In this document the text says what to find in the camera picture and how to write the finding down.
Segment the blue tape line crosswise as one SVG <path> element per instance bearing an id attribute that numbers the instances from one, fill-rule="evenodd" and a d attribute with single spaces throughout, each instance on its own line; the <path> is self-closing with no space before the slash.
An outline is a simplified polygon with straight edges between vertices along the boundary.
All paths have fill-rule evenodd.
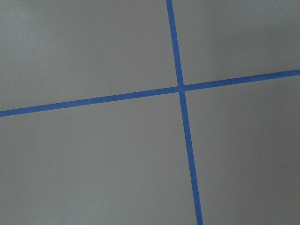
<path id="1" fill-rule="evenodd" d="M 269 74 L 263 74 L 263 75 L 252 75 L 252 76 L 231 78 L 231 79 L 224 79 L 224 80 L 217 80 L 217 81 L 210 81 L 210 82 L 201 82 L 201 83 L 185 85 L 184 91 L 201 90 L 201 89 L 236 85 L 236 84 L 242 84 L 242 83 L 260 82 L 260 81 L 265 81 L 265 80 L 279 79 L 279 78 L 299 76 L 299 75 L 300 75 L 300 71 L 297 69 L 297 70 L 269 73 Z M 158 95 L 171 94 L 171 93 L 177 93 L 177 92 L 179 92 L 179 87 L 177 87 L 177 86 L 161 88 L 161 89 L 154 89 L 154 90 L 145 90 L 145 91 L 117 94 L 117 95 L 104 96 L 104 97 L 95 97 L 95 98 L 60 102 L 60 103 L 54 103 L 54 104 L 46 104 L 46 105 L 37 105 L 37 106 L 30 106 L 30 107 L 24 107 L 24 108 L 9 109 L 9 110 L 1 111 L 0 116 L 1 117 L 15 116 L 15 115 L 20 115 L 20 114 L 37 113 L 37 112 L 43 112 L 43 111 L 51 111 L 51 110 L 58 110 L 58 109 L 64 109 L 64 108 L 121 101 L 121 100 L 127 100 L 127 99 L 158 96 Z"/>

